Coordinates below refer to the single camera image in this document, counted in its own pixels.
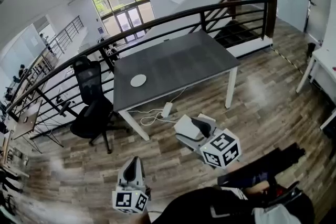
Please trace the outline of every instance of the black metal railing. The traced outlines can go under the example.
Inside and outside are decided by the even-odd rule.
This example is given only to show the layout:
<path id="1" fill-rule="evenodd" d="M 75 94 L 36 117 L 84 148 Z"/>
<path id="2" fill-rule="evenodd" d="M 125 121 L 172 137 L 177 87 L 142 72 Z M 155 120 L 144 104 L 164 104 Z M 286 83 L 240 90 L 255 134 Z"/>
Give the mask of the black metal railing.
<path id="1" fill-rule="evenodd" d="M 225 13 L 225 14 L 221 14 L 219 17 L 216 17 L 216 18 L 206 16 L 207 13 L 213 12 L 214 10 L 230 9 L 232 7 L 245 6 L 245 5 L 250 5 L 250 4 L 263 4 L 264 9 L 258 9 L 258 10 L 252 10 L 252 11 L 249 10 L 246 12 L 239 12 L 239 13 L 229 14 L 229 15 Z M 31 104 L 36 103 L 37 101 L 42 101 L 41 109 L 39 111 L 38 119 L 36 123 L 36 134 L 33 134 L 33 135 L 34 137 L 44 135 L 47 132 L 50 132 L 50 130 L 55 130 L 55 129 L 64 127 L 65 125 L 71 123 L 74 120 L 77 112 L 81 110 L 81 105 L 84 105 L 80 97 L 77 81 L 74 78 L 75 75 L 71 74 L 61 80 L 59 79 L 59 76 L 58 76 L 62 72 L 66 72 L 67 69 L 71 69 L 70 68 L 71 65 L 74 64 L 79 57 L 81 56 L 93 57 L 94 54 L 97 52 L 101 54 L 102 59 L 99 60 L 99 62 L 101 63 L 102 70 L 103 70 L 101 72 L 101 75 L 103 75 L 102 76 L 103 90 L 104 90 L 104 94 L 108 94 L 109 92 L 113 91 L 113 86 L 112 85 L 108 86 L 108 83 L 112 82 L 113 78 L 107 77 L 109 73 L 114 72 L 114 64 L 113 64 L 112 59 L 114 59 L 116 55 L 119 55 L 122 52 L 125 52 L 132 48 L 141 46 L 144 43 L 153 41 L 155 39 L 158 39 L 158 38 L 161 38 L 161 37 L 164 37 L 169 34 L 172 34 L 172 33 L 175 33 L 181 30 L 185 30 L 185 29 L 191 30 L 191 29 L 194 29 L 195 27 L 198 27 L 199 29 L 205 31 L 206 33 L 220 31 L 222 29 L 232 27 L 232 25 L 217 27 L 214 29 L 207 28 L 207 25 L 209 25 L 210 23 L 225 19 L 225 18 L 238 17 L 238 16 L 251 14 L 251 13 L 260 14 L 260 17 L 245 20 L 243 22 L 239 22 L 237 23 L 237 25 L 260 21 L 261 24 L 259 26 L 253 27 L 252 29 L 248 29 L 246 31 L 261 29 L 261 34 L 259 35 L 259 37 L 264 38 L 265 35 L 272 36 L 273 30 L 274 30 L 275 12 L 276 12 L 276 0 L 248 0 L 248 1 L 223 2 L 219 4 L 214 4 L 214 5 L 197 7 L 197 8 L 193 8 L 189 10 L 184 10 L 182 12 L 175 13 L 170 16 L 152 20 L 148 23 L 134 27 L 125 32 L 119 33 L 107 40 L 104 40 L 101 43 L 79 53 L 75 57 L 72 57 L 71 59 L 62 63 L 60 66 L 50 71 L 43 78 L 41 78 L 40 80 L 36 81 L 33 85 L 31 85 L 27 91 L 25 91 L 21 96 L 19 96 L 10 105 L 7 111 L 13 112 L 17 109 L 17 107 L 19 107 L 19 109 L 17 109 L 17 111 L 15 112 L 16 116 L 19 116 L 19 114 L 25 109 L 27 109 Z M 195 15 L 195 14 L 199 14 L 200 16 L 199 22 L 196 22 L 194 24 L 189 24 L 189 25 L 177 28 L 175 30 L 172 30 L 166 33 L 162 33 L 154 37 L 150 37 L 146 40 L 142 40 L 137 44 L 120 49 L 110 56 L 107 56 L 105 53 L 105 49 L 108 48 L 109 45 L 115 44 L 117 41 L 129 35 L 133 35 L 144 29 L 152 28 L 157 25 L 161 25 L 167 22 L 171 22 L 171 21 L 183 18 L 183 17 Z M 45 83 L 52 81 L 52 80 L 55 83 L 47 87 L 47 89 L 44 89 L 43 85 L 45 85 Z M 71 93 L 71 95 L 65 98 L 65 94 L 69 94 L 69 93 Z M 29 95 L 33 95 L 33 94 L 36 94 L 36 96 L 28 104 L 22 107 L 20 105 L 20 102 L 23 102 Z M 71 102 L 73 101 L 73 103 L 66 110 L 66 113 L 64 113 L 63 115 L 60 115 L 60 110 L 62 106 L 68 101 L 71 101 Z"/>
<path id="2" fill-rule="evenodd" d="M 29 66 L 27 72 L 24 74 L 23 78 L 15 89 L 12 102 L 14 102 L 17 97 L 20 97 L 32 85 L 34 85 L 37 81 L 42 79 L 53 70 L 58 62 L 58 59 L 61 57 L 61 55 L 65 54 L 65 50 L 72 42 L 75 35 L 79 33 L 81 28 L 83 28 L 83 23 L 79 16 L 77 16 L 49 42 L 49 45 L 45 47 L 38 57 L 36 57 L 34 62 Z M 21 113 L 23 109 L 29 107 L 38 98 L 39 96 L 36 96 L 34 93 L 28 95 L 21 102 L 19 112 Z"/>

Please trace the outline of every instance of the black office chair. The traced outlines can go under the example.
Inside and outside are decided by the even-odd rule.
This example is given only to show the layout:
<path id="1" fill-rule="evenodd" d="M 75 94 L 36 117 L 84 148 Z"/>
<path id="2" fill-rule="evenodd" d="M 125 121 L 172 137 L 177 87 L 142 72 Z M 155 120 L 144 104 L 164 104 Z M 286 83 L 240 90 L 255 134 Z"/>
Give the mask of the black office chair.
<path id="1" fill-rule="evenodd" d="M 112 150 L 107 141 L 106 130 L 126 130 L 129 132 L 129 129 L 108 126 L 115 113 L 113 112 L 113 104 L 103 94 L 100 63 L 90 61 L 86 56 L 82 56 L 73 64 L 73 70 L 78 81 L 80 95 L 87 106 L 80 111 L 70 130 L 76 136 L 90 138 L 90 145 L 93 145 L 94 140 L 102 134 L 107 153 L 111 154 Z M 62 110 L 67 110 L 68 106 L 69 102 L 64 105 Z"/>

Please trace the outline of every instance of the wooden floor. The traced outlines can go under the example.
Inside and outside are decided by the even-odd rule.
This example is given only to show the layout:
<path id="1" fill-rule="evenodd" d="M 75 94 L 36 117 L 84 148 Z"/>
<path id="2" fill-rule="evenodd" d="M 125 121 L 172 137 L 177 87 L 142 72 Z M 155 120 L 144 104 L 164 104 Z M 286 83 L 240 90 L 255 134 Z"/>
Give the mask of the wooden floor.
<path id="1" fill-rule="evenodd" d="M 305 69 L 307 42 L 303 33 L 278 20 L 274 48 Z M 225 75 L 187 89 L 174 101 L 172 120 L 201 112 L 215 118 L 221 128 L 229 128 L 240 138 L 241 161 L 245 164 L 276 147 L 297 142 L 306 149 L 306 155 L 277 179 L 286 187 L 300 180 L 300 187 L 313 201 L 318 222 L 335 205 L 336 157 L 328 159 L 332 146 L 319 129 L 326 100 L 310 84 L 296 94 L 301 77 L 294 66 L 268 48 L 241 59 L 230 109 L 224 106 L 228 83 Z M 162 108 L 170 99 L 141 109 Z M 152 188 L 149 210 L 162 211 L 178 195 L 216 183 L 223 171 L 213 170 L 183 148 L 172 127 L 173 123 L 163 122 L 145 127 L 151 137 L 148 142 L 134 133 L 111 132 L 111 155 L 106 154 L 102 138 L 97 146 L 90 147 L 68 130 L 56 135 L 64 148 L 37 139 L 47 153 L 30 159 L 31 178 L 25 182 L 24 194 L 16 198 L 23 222 L 130 222 L 129 216 L 112 209 L 111 194 L 118 169 L 132 156 L 144 162 L 146 183 Z"/>

